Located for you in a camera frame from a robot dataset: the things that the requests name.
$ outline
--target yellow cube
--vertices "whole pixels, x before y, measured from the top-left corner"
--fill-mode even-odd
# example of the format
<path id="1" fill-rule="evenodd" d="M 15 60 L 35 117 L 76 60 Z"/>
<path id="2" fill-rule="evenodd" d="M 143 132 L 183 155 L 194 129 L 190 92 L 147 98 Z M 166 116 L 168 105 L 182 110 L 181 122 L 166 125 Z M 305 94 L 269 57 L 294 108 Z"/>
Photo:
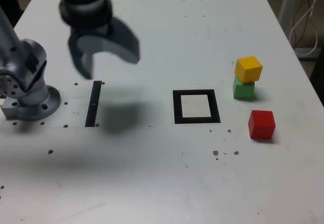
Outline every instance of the yellow cube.
<path id="1" fill-rule="evenodd" d="M 255 56 L 240 58 L 236 62 L 235 75 L 242 84 L 258 81 L 262 65 Z"/>

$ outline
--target table surface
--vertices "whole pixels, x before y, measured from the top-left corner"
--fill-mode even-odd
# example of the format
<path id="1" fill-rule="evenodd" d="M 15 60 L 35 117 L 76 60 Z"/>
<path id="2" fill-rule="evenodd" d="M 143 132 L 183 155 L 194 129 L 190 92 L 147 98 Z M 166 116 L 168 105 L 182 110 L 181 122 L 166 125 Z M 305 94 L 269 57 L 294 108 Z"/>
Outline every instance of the table surface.
<path id="1" fill-rule="evenodd" d="M 15 126 L 1 114 L 0 223 L 323 223 L 324 110 L 267 0 L 112 1 L 141 60 L 95 55 L 99 127 L 85 127 L 93 82 L 73 67 L 59 0 L 32 0 L 17 24 L 47 51 L 62 104 Z M 250 55 L 256 100 L 238 101 L 235 61 Z M 214 89 L 221 123 L 174 124 L 176 89 Z M 250 139 L 251 110 L 273 111 L 271 143 Z"/>

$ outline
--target red cube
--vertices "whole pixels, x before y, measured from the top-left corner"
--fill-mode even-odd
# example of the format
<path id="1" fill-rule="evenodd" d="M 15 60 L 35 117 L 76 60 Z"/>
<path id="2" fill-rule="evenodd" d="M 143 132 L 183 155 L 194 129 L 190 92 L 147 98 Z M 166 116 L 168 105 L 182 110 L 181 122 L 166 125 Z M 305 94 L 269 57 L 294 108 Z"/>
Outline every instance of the red cube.
<path id="1" fill-rule="evenodd" d="M 272 111 L 252 110 L 249 131 L 252 139 L 271 139 L 275 129 Z"/>

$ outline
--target wooden block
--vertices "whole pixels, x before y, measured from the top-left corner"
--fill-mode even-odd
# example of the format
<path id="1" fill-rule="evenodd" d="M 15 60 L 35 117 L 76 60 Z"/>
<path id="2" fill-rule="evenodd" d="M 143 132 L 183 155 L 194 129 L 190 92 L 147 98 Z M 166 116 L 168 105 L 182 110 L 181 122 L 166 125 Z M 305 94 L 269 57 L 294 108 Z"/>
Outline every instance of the wooden block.
<path id="1" fill-rule="evenodd" d="M 254 96 L 254 82 L 242 84 L 240 80 L 235 77 L 233 83 L 233 97 L 235 99 L 250 100 Z"/>
<path id="2" fill-rule="evenodd" d="M 254 56 L 240 58 L 236 62 L 235 75 L 241 83 L 251 83 L 260 79 L 261 63 Z"/>
<path id="3" fill-rule="evenodd" d="M 275 129 L 272 111 L 252 110 L 249 119 L 250 137 L 271 139 Z"/>

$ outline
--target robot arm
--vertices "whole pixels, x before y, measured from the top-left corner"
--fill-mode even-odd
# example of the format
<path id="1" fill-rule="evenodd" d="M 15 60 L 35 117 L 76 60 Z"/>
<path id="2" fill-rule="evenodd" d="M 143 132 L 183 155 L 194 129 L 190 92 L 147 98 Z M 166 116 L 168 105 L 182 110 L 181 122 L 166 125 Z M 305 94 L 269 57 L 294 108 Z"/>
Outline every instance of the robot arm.
<path id="1" fill-rule="evenodd" d="M 59 9 L 71 26 L 68 45 L 73 63 L 85 78 L 92 78 L 92 55 L 97 52 L 139 61 L 139 42 L 112 16 L 110 0 L 62 0 Z M 39 120 L 54 113 L 61 97 L 45 84 L 46 52 L 33 40 L 19 40 L 1 7 L 0 38 L 0 92 L 7 96 L 2 106 L 6 118 Z"/>
<path id="2" fill-rule="evenodd" d="M 138 63 L 139 42 L 126 24 L 112 16 L 110 0 L 62 0 L 59 8 L 71 26 L 68 44 L 73 63 L 85 78 L 92 78 L 92 55 L 97 52 Z"/>

